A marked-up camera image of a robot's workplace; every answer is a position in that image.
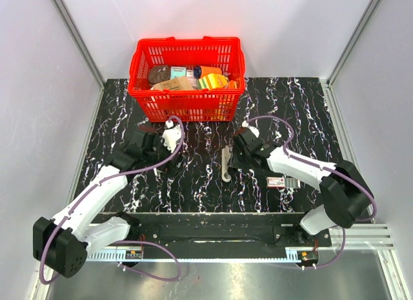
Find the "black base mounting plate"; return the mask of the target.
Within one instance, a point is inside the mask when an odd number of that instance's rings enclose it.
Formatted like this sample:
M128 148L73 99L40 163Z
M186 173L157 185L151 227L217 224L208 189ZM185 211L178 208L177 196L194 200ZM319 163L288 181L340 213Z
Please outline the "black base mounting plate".
M305 235L299 229L302 213L137 213L140 233L162 244L243 241L277 247L332 246L330 233Z

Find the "brown cardboard box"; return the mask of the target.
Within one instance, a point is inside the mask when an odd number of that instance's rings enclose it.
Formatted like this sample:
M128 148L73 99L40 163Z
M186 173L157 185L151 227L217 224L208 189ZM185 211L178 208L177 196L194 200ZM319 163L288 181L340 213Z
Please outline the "brown cardboard box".
M175 91L175 90L193 90L194 88L192 87L187 77L178 77L175 79L169 79L168 81L163 81L161 83L155 84L153 86L153 89L160 90L160 91L163 91L163 90Z

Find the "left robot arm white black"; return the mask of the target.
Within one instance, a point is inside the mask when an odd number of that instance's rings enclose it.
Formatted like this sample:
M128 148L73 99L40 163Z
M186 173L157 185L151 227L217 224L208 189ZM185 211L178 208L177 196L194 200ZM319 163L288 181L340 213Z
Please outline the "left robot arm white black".
M33 256L40 262L39 278L43 284L52 283L45 278L45 268L70 278L88 257L108 245L147 245L140 220L125 212L94 227L90 223L137 174L177 168L183 139L181 123L167 121L162 134L148 126L138 127L107 158L78 197L50 219L40 217L34 223Z

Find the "orange bottle blue cap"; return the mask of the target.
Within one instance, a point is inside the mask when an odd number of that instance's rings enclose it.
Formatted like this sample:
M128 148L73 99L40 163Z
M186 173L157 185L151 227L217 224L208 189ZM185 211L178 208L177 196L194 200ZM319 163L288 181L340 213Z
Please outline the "orange bottle blue cap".
M193 75L196 79L201 79L208 74L219 74L222 75L222 69L213 66L195 66L193 69Z

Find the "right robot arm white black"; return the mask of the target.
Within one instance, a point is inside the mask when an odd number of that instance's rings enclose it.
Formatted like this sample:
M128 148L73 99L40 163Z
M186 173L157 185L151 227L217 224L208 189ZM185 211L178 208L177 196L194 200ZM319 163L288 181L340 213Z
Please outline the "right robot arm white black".
M264 143L249 128L238 130L233 142L232 168L287 175L321 194L321 205L309 210L293 231L299 245L309 245L328 228L350 228L368 207L376 209L370 188L350 161L335 164L305 157L284 146Z

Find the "aluminium frame rail front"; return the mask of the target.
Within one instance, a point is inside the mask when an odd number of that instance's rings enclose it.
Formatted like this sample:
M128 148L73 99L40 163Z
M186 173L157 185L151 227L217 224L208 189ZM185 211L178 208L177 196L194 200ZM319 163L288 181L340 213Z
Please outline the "aluminium frame rail front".
M83 244L72 243L54 261L46 265L75 274L87 261L140 263L317 263L322 251L335 254L344 250L392 250L390 238L382 230L363 225L355 230L342 232L338 229L324 231L305 244L292 237L291 226L267 228L260 226L260 237L240 239L178 239L164 234L153 242L127 240L87 252Z

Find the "grey staple strip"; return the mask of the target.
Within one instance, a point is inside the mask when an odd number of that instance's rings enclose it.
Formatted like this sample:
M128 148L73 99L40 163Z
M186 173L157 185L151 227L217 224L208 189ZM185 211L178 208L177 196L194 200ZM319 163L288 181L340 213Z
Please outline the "grey staple strip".
M293 188L293 189L299 189L301 188L301 182L298 179L294 178L285 178L285 187L286 188Z

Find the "teal white small box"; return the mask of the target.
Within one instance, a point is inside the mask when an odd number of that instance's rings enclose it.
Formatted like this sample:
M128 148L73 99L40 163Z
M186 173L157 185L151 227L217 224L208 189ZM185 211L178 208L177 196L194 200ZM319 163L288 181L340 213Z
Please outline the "teal white small box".
M170 78L175 79L178 77L186 76L186 68L184 66L171 66L170 67Z

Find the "beige staple remover tool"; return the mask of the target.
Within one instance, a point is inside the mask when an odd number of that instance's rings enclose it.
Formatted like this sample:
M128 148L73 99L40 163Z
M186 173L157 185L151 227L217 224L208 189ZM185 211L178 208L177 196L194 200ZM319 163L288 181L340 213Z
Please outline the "beige staple remover tool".
M226 183L231 181L231 175L228 171L231 157L231 148L229 146L224 147L221 151L221 178Z

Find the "red plastic shopping basket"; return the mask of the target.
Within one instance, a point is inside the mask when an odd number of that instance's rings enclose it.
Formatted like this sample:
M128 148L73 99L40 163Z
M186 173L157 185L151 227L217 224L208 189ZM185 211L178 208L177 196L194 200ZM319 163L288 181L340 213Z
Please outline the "red plastic shopping basket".
M151 122L231 121L245 91L237 37L142 39L129 70L128 93Z

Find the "red white staple box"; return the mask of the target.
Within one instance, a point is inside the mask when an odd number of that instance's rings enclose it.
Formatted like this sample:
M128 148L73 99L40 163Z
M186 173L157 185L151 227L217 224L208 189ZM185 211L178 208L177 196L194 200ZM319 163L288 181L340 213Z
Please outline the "red white staple box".
M267 186L269 188L285 188L284 177L267 177Z

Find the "brown round cookie pack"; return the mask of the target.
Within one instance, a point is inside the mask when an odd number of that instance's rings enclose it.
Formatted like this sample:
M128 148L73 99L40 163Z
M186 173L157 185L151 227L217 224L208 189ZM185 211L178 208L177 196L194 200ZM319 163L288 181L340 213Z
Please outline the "brown round cookie pack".
M148 82L152 85L168 81L170 79L170 67L168 65L156 65L152 67L148 74Z

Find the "yellow green snack pack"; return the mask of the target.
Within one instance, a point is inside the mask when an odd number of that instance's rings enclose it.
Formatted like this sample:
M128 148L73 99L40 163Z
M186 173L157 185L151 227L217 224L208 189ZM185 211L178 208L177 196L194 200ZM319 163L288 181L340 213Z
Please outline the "yellow green snack pack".
M198 79L198 87L201 90L213 90L225 88L229 84L229 79L222 74L207 74Z

